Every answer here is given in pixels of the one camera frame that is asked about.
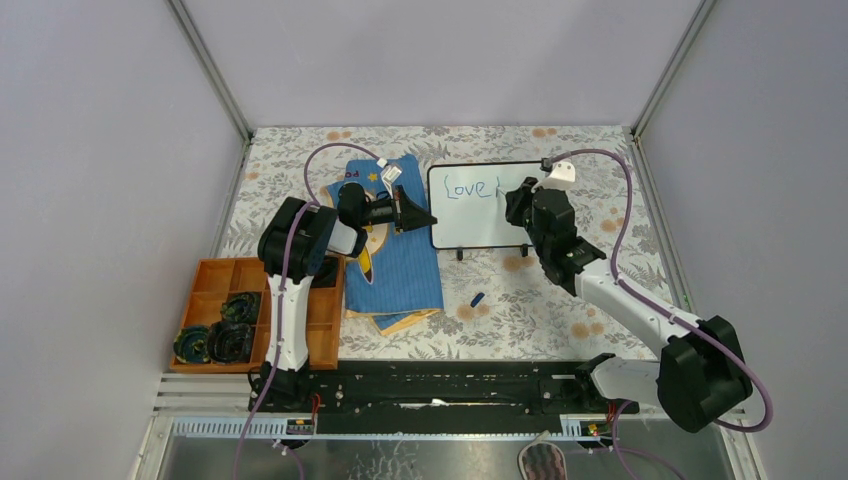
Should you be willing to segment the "blue marker cap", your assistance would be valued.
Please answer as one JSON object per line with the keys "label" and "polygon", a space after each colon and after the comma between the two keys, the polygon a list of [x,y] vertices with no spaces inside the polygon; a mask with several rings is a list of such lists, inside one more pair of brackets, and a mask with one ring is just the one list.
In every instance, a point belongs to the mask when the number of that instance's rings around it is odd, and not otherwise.
{"label": "blue marker cap", "polygon": [[477,293],[477,294],[476,294],[476,295],[472,298],[472,300],[470,301],[469,305],[470,305],[472,308],[476,307],[476,306],[477,306],[477,305],[478,305],[478,304],[482,301],[482,299],[483,299],[484,297],[485,297],[485,294],[484,294],[483,292],[479,292],[479,293]]}

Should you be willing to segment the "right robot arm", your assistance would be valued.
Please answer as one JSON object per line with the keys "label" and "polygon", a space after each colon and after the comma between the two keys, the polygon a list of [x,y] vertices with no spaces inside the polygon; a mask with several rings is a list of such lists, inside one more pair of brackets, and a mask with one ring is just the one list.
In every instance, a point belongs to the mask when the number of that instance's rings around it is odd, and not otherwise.
{"label": "right robot arm", "polygon": [[526,231],[548,280],[600,308],[656,356],[601,354],[584,364],[573,386],[579,407],[597,412],[611,400],[630,400],[657,406],[697,433],[751,397],[753,376],[727,320],[681,311],[615,273],[611,258],[578,235],[565,192],[528,177],[503,197],[506,221]]}

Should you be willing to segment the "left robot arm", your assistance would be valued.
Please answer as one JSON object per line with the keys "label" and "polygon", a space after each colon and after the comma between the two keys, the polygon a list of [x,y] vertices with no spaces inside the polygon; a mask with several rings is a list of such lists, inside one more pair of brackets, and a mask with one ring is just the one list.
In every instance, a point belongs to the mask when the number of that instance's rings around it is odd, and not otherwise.
{"label": "left robot arm", "polygon": [[355,259],[365,284],[372,286],[376,283],[373,261],[366,256],[369,227],[385,224],[397,233],[408,233],[436,223],[436,217],[413,202],[401,186],[371,198],[362,185],[346,183],[334,207],[287,198],[258,244],[272,296],[272,320],[257,401],[271,392],[288,411],[299,410],[309,401],[308,297],[329,253]]}

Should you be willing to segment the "black framed whiteboard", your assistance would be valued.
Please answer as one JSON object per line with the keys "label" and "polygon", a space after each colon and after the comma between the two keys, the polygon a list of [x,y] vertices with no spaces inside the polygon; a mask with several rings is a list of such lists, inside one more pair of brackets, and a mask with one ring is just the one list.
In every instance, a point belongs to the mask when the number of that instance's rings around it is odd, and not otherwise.
{"label": "black framed whiteboard", "polygon": [[538,162],[435,165],[427,172],[429,206],[437,223],[431,242],[438,250],[521,247],[530,243],[521,227],[505,219],[505,194],[546,173]]}

